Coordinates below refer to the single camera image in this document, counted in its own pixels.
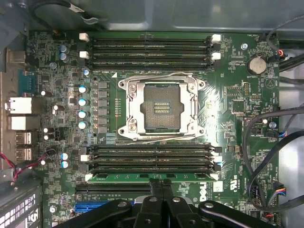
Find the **pcie slot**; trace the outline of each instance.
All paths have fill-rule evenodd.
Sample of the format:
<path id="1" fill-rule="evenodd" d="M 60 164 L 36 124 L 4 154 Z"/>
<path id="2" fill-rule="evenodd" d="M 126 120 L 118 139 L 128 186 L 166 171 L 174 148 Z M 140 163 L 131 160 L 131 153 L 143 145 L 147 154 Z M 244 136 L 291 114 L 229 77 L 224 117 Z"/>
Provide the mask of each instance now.
<path id="1" fill-rule="evenodd" d="M 150 194 L 149 184 L 82 184 L 76 185 L 76 194 L 92 193 L 147 193 Z"/>
<path id="2" fill-rule="evenodd" d="M 93 170 L 96 173 L 208 173 L 212 172 L 208 167 L 204 166 L 191 166 L 191 167 L 161 167 L 161 166 L 153 166 L 153 167 L 98 167 Z"/>
<path id="3" fill-rule="evenodd" d="M 184 58 L 182 56 L 179 57 L 148 57 L 148 56 L 113 56 L 113 57 L 94 57 L 93 62 L 95 63 L 97 60 L 100 62 L 142 62 L 142 59 L 145 59 L 145 62 L 168 62 L 173 61 L 173 63 L 194 63 L 194 64 L 201 64 L 204 61 L 210 61 L 209 58 L 201 58 L 201 57 L 187 57 Z"/>
<path id="4" fill-rule="evenodd" d="M 145 50 L 134 50 L 134 49 L 130 49 L 127 52 L 125 50 L 120 50 L 117 49 L 115 51 L 112 52 L 104 52 L 104 51 L 100 51 L 98 49 L 94 49 L 93 50 L 93 55 L 95 54 L 104 54 L 104 55 L 115 55 L 115 54 L 141 54 L 141 55 L 207 55 L 208 53 L 210 53 L 209 50 L 192 50 L 190 53 L 187 50 L 172 50 L 171 52 L 168 52 L 168 50 L 149 50 L 145 51 Z"/>

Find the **mounting screw hole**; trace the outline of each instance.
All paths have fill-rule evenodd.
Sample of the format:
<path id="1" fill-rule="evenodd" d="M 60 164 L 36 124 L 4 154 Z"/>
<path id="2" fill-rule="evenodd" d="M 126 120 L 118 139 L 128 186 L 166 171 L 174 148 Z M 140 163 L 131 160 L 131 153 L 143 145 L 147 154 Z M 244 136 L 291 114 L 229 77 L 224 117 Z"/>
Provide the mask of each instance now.
<path id="1" fill-rule="evenodd" d="M 189 223 L 192 224 L 192 225 L 195 225 L 195 224 L 196 224 L 196 221 L 193 220 L 193 219 L 191 219 L 191 220 L 189 221 Z"/>

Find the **black pcie slot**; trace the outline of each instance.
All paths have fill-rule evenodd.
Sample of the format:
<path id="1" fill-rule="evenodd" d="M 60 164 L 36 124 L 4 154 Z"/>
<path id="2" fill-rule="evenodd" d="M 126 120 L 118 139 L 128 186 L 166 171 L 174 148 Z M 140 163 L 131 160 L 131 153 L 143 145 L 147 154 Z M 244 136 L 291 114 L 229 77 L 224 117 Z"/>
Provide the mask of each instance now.
<path id="1" fill-rule="evenodd" d="M 150 165 L 166 165 L 166 166 L 173 166 L 173 165 L 208 165 L 210 162 L 209 159 L 201 159 L 201 158 L 187 158 L 183 160 L 178 159 L 126 159 L 126 158 L 115 158 L 115 159 L 97 159 L 91 161 L 91 164 L 96 165 L 103 165 L 103 166 L 125 166 L 125 165 L 137 165 L 137 166 L 150 166 Z"/>
<path id="2" fill-rule="evenodd" d="M 130 47 L 130 46 L 121 46 L 121 47 L 94 47 L 94 50 L 98 50 L 98 51 L 116 51 L 116 50 L 124 50 L 124 51 L 131 51 L 131 50 L 137 50 L 137 51 L 144 51 L 144 52 L 150 52 L 150 50 L 166 50 L 167 52 L 171 52 L 171 51 L 177 51 L 177 50 L 181 50 L 181 51 L 197 51 L 197 50 L 206 50 L 206 47 L 199 47 L 199 46 L 156 46 L 156 47 L 152 47 L 152 46 L 144 46 L 144 47 L 138 47 L 138 46 L 134 46 L 134 47 Z"/>
<path id="3" fill-rule="evenodd" d="M 214 147 L 209 144 L 184 144 L 184 145 L 153 145 L 153 144 L 134 144 L 134 145 L 94 145 L 90 147 L 90 150 L 135 150 L 139 149 L 140 151 L 146 150 L 216 150 L 221 152 L 221 147 Z"/>
<path id="4" fill-rule="evenodd" d="M 122 71 L 169 71 L 169 70 L 184 70 L 184 71 L 204 71 L 211 70 L 210 66 L 166 66 L 166 65 L 157 65 L 157 66 L 143 66 L 143 65 L 92 65 L 94 70 L 122 70 Z"/>
<path id="5" fill-rule="evenodd" d="M 209 50 L 192 50 L 190 53 L 189 51 L 187 50 L 173 50 L 171 52 L 168 52 L 167 50 L 149 50 L 148 51 L 144 51 L 144 50 L 141 50 L 141 51 L 138 51 L 138 50 L 134 50 L 134 49 L 131 49 L 129 51 L 125 51 L 125 50 L 115 50 L 115 51 L 112 51 L 112 52 L 102 52 L 102 51 L 99 51 L 98 49 L 94 49 L 93 50 L 93 55 L 95 54 L 103 54 L 103 55 L 116 55 L 116 54 L 142 54 L 142 55 L 207 55 L 209 54 L 210 51 Z"/>
<path id="6" fill-rule="evenodd" d="M 82 184 L 76 185 L 76 194 L 93 193 L 150 193 L 149 184 Z"/>
<path id="7" fill-rule="evenodd" d="M 211 173 L 207 167 L 191 166 L 191 167 L 98 167 L 92 173 Z"/>
<path id="8" fill-rule="evenodd" d="M 154 152 L 154 151 L 148 151 L 148 152 L 127 152 L 127 151 L 112 151 L 112 152 L 103 152 L 103 151 L 97 151 L 97 152 L 92 152 L 90 153 L 92 156 L 96 157 L 144 157 L 144 158 L 149 158 L 149 157 L 155 157 L 157 156 L 158 158 L 179 158 L 179 157 L 185 157 L 185 154 L 188 157 L 196 157 L 197 159 L 204 158 L 204 157 L 211 157 L 212 154 L 209 152 L 191 152 L 191 151 L 182 151 L 182 152 Z"/>
<path id="9" fill-rule="evenodd" d="M 204 61 L 210 61 L 208 57 L 183 57 L 183 56 L 159 56 L 159 57 L 151 57 L 151 56 L 111 56 L 111 57 L 95 57 L 93 62 L 99 60 L 101 62 L 138 62 L 144 59 L 145 62 L 168 62 L 169 60 L 175 63 L 184 63 L 184 62 L 193 62 L 195 64 L 201 64 Z"/>

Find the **capacitor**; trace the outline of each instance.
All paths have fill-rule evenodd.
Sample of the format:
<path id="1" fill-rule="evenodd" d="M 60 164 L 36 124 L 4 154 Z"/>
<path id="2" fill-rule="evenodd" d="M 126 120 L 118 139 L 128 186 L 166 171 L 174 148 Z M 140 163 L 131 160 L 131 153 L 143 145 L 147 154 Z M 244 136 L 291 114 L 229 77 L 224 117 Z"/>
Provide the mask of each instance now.
<path id="1" fill-rule="evenodd" d="M 84 76 L 86 76 L 86 77 L 89 77 L 91 74 L 88 69 L 85 69 L 83 73 L 84 73 Z"/>
<path id="2" fill-rule="evenodd" d="M 62 52 L 62 53 L 66 53 L 67 54 L 69 50 L 68 50 L 67 46 L 61 44 L 59 46 L 59 51 Z"/>
<path id="3" fill-rule="evenodd" d="M 49 64 L 49 68 L 51 68 L 52 70 L 56 69 L 57 64 L 56 63 L 50 63 Z"/>
<path id="4" fill-rule="evenodd" d="M 47 96 L 47 97 L 53 96 L 53 94 L 50 91 L 45 91 L 45 90 L 42 90 L 40 94 L 41 96 Z"/>
<path id="5" fill-rule="evenodd" d="M 262 55 L 254 55 L 247 62 L 247 71 L 251 75 L 260 75 L 267 69 L 267 60 Z"/>
<path id="6" fill-rule="evenodd" d="M 53 134 L 46 134 L 45 136 L 43 136 L 44 140 L 50 140 L 50 139 L 54 139 L 55 136 Z"/>
<path id="7" fill-rule="evenodd" d="M 79 101 L 78 101 L 78 104 L 80 106 L 87 106 L 89 104 L 88 100 L 85 100 L 83 98 L 81 98 Z"/>
<path id="8" fill-rule="evenodd" d="M 271 129 L 276 128 L 276 123 L 275 123 L 275 122 L 270 122 L 270 123 L 269 123 L 269 127 L 270 127 Z"/>
<path id="9" fill-rule="evenodd" d="M 78 91 L 81 93 L 81 94 L 84 94 L 84 93 L 87 93 L 89 91 L 89 89 L 87 87 L 85 87 L 84 85 L 81 85 L 79 88 L 78 88 Z"/>
<path id="10" fill-rule="evenodd" d="M 89 116 L 89 113 L 87 111 L 80 111 L 78 113 L 79 118 L 83 119 Z"/>
<path id="11" fill-rule="evenodd" d="M 62 60 L 64 63 L 67 63 L 70 58 L 65 53 L 60 53 L 59 59 Z"/>
<path id="12" fill-rule="evenodd" d="M 79 122 L 78 127 L 79 127 L 80 129 L 85 129 L 88 125 L 89 125 L 88 122 L 86 122 L 86 121 L 81 121 L 81 122 Z"/>
<path id="13" fill-rule="evenodd" d="M 68 162 L 67 161 L 61 162 L 61 167 L 66 169 L 68 167 Z"/>
<path id="14" fill-rule="evenodd" d="M 53 109 L 55 111 L 63 111 L 65 109 L 65 107 L 63 105 L 56 104 L 56 105 L 54 105 Z"/>
<path id="15" fill-rule="evenodd" d="M 52 133 L 54 131 L 55 131 L 54 127 L 45 127 L 45 128 L 43 128 L 43 132 L 44 133 Z"/>
<path id="16" fill-rule="evenodd" d="M 49 212 L 55 213 L 57 211 L 57 208 L 55 206 L 50 206 Z"/>
<path id="17" fill-rule="evenodd" d="M 68 159 L 68 154 L 67 153 L 62 153 L 61 154 L 61 159 L 64 160 L 64 161 L 67 160 Z"/>

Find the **electrolytic capacitor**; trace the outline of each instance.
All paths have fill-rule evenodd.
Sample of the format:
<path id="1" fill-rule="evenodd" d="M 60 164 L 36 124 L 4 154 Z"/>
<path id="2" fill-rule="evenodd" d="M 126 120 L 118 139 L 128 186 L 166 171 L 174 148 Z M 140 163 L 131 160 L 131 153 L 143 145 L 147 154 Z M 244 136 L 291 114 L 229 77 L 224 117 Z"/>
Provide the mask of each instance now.
<path id="1" fill-rule="evenodd" d="M 68 154 L 67 153 L 62 153 L 61 154 L 61 159 L 64 160 L 64 161 L 67 160 L 68 159 Z"/>
<path id="2" fill-rule="evenodd" d="M 84 85 L 81 85 L 79 88 L 78 88 L 78 91 L 81 93 L 81 94 L 84 94 L 84 93 L 87 93 L 89 91 L 89 89 L 84 86 Z"/>
<path id="3" fill-rule="evenodd" d="M 68 162 L 67 161 L 61 162 L 61 167 L 66 169 L 68 167 Z"/>
<path id="4" fill-rule="evenodd" d="M 50 63 L 49 64 L 49 68 L 51 68 L 52 70 L 56 69 L 57 64 L 56 63 Z"/>
<path id="5" fill-rule="evenodd" d="M 80 106 L 87 106 L 89 104 L 88 100 L 85 100 L 83 98 L 81 98 L 79 101 L 78 101 L 78 104 Z"/>
<path id="6" fill-rule="evenodd" d="M 43 136 L 44 140 L 50 140 L 50 139 L 55 139 L 55 136 L 53 134 L 46 134 Z"/>
<path id="7" fill-rule="evenodd" d="M 86 122 L 86 121 L 81 121 L 81 122 L 79 122 L 78 127 L 79 127 L 80 129 L 85 129 L 88 125 L 89 125 L 88 122 Z"/>
<path id="8" fill-rule="evenodd" d="M 54 132 L 55 131 L 55 128 L 54 127 L 45 127 L 44 129 L 43 129 L 43 132 L 44 133 L 52 133 L 52 132 Z"/>
<path id="9" fill-rule="evenodd" d="M 67 63 L 70 58 L 65 53 L 60 53 L 59 54 L 59 59 L 62 60 L 64 63 Z"/>
<path id="10" fill-rule="evenodd" d="M 59 51 L 62 52 L 62 53 L 66 53 L 66 54 L 69 52 L 67 46 L 66 46 L 66 45 L 63 45 L 63 44 L 61 44 L 61 45 L 59 46 Z"/>
<path id="11" fill-rule="evenodd" d="M 79 118 L 86 118 L 86 117 L 88 117 L 89 116 L 89 113 L 87 112 L 87 111 L 80 111 L 79 113 L 78 113 L 78 116 L 79 116 Z"/>
<path id="12" fill-rule="evenodd" d="M 40 94 L 41 96 L 47 96 L 47 97 L 53 96 L 53 94 L 50 91 L 45 91 L 45 90 L 42 90 Z"/>
<path id="13" fill-rule="evenodd" d="M 84 73 L 84 76 L 86 76 L 86 77 L 90 77 L 90 71 L 88 70 L 88 69 L 85 69 L 84 71 L 83 71 L 83 73 Z"/>
<path id="14" fill-rule="evenodd" d="M 53 109 L 55 111 L 63 111 L 65 109 L 65 107 L 63 105 L 56 104 L 56 105 L 54 105 Z"/>

